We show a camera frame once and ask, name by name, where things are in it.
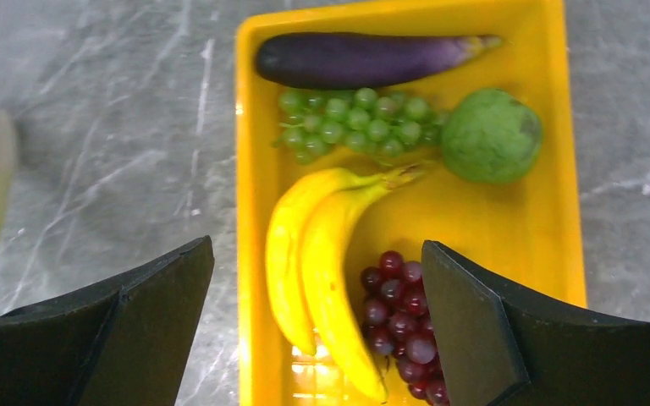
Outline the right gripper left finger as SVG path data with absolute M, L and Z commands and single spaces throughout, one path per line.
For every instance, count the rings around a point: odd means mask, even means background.
M 212 278 L 209 237 L 0 315 L 0 405 L 172 405 Z

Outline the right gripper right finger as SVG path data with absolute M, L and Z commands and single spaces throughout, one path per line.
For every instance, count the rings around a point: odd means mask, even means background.
M 437 241 L 421 263 L 453 405 L 650 405 L 650 322 L 567 304 Z

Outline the yellow plastic tray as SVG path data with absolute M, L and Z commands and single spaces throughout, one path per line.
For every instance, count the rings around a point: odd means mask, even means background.
M 403 85 L 441 108 L 483 87 L 508 91 L 537 112 L 545 141 L 534 168 L 513 184 L 471 184 L 436 167 L 366 212 L 347 257 L 355 310 L 360 271 L 386 250 L 408 259 L 437 240 L 476 263 L 573 305 L 587 303 L 572 134 L 564 5 L 560 1 L 367 1 L 261 14 L 236 38 L 237 229 L 240 403 L 366 405 L 325 348 L 307 357 L 283 338 L 269 308 L 264 242 L 280 195 L 325 167 L 377 170 L 338 148 L 311 165 L 273 146 L 281 88 L 259 77 L 253 58 L 271 36 L 291 31 L 385 35 L 495 34 L 503 44 L 463 67 Z

